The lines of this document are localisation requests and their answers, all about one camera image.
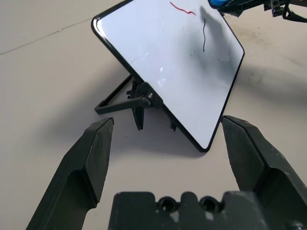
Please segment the blue object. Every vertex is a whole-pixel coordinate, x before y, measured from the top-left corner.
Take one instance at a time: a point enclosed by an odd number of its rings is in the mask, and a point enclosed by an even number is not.
[[[222,6],[225,2],[229,0],[209,0],[213,6]]]

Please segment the red scribble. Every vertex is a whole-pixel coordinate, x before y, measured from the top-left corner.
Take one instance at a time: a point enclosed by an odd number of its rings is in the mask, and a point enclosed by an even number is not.
[[[196,15],[196,13],[194,13],[193,11],[187,12],[186,10],[184,10],[184,9],[182,9],[182,8],[179,8],[179,7],[175,6],[171,1],[170,1],[169,3],[170,3],[173,7],[175,7],[177,10],[183,11],[184,13],[187,13],[187,14],[192,13],[192,14]]]

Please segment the white table surface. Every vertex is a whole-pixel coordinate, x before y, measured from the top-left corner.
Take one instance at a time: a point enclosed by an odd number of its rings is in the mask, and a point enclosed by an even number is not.
[[[101,118],[94,107],[127,76],[93,34],[89,19],[118,2],[2,4],[2,230],[26,228],[64,154]],[[306,25],[272,18],[262,7],[226,19],[246,56],[225,114],[256,125],[307,184]],[[184,191],[220,199],[224,191],[238,189],[221,127],[211,150],[202,155],[169,129],[159,111],[146,112],[141,133],[130,110],[110,115],[115,126],[109,170],[101,202],[89,211],[84,230],[107,229],[113,196],[120,191],[152,191],[156,199],[179,200]]]

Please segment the black metal easel stand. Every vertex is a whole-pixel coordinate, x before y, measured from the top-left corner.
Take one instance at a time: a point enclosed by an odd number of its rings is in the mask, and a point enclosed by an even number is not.
[[[132,89],[127,91],[127,100],[117,104],[109,104],[111,100],[132,80]],[[135,80],[129,75],[114,91],[106,97],[95,111],[98,114],[107,114],[124,109],[132,109],[135,124],[138,130],[143,129],[144,109],[149,107],[162,107],[163,100],[146,82]]]

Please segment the small whiteboard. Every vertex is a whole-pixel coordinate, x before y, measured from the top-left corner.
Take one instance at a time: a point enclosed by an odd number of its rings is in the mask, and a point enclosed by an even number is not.
[[[208,151],[244,56],[220,13],[206,0],[127,0],[96,16],[92,28]]]

